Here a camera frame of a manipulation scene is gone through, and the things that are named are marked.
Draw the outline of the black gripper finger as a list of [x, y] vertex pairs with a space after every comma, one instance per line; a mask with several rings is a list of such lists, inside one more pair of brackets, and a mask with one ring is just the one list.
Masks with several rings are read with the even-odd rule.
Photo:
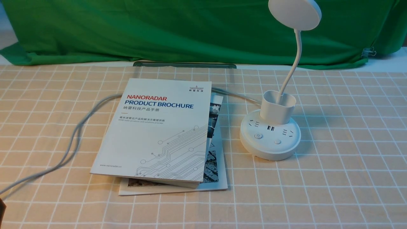
[[6, 204], [4, 203], [4, 201], [2, 199], [0, 199], [0, 228], [2, 227], [5, 211], [6, 211]]

